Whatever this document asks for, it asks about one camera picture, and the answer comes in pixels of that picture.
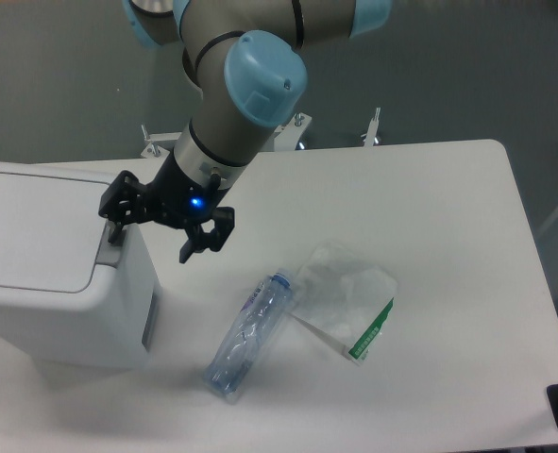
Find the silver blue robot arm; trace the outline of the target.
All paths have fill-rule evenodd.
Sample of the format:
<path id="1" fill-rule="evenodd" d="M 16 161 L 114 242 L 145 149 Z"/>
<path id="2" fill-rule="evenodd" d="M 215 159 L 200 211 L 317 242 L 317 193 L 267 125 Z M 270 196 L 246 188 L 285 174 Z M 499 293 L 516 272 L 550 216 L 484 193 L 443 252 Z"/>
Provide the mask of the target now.
<path id="1" fill-rule="evenodd" d="M 202 104 L 151 182 L 123 171 L 103 193 L 109 242 L 154 222 L 186 233 L 181 261 L 220 250 L 235 226 L 222 199 L 307 88 L 301 50 L 378 29 L 391 9 L 388 1 L 126 1 L 142 43 L 182 45 Z"/>

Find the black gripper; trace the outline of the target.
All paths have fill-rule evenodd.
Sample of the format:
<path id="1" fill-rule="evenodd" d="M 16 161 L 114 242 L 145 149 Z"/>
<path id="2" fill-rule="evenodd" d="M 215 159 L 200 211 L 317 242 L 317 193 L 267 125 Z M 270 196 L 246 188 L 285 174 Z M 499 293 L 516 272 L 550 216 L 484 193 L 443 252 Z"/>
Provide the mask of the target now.
<path id="1" fill-rule="evenodd" d="M 185 230 L 188 240 L 178 257 L 182 264 L 207 249 L 219 252 L 235 227 L 235 209 L 218 206 L 228 193 L 221 188 L 220 171 L 212 168 L 203 177 L 199 184 L 187 176 L 174 153 L 147 185 L 130 171 L 120 172 L 103 192 L 98 209 L 110 228 L 108 242 L 116 243 L 125 226 L 152 221 Z M 210 220 L 213 228 L 206 232 L 203 223 Z"/>

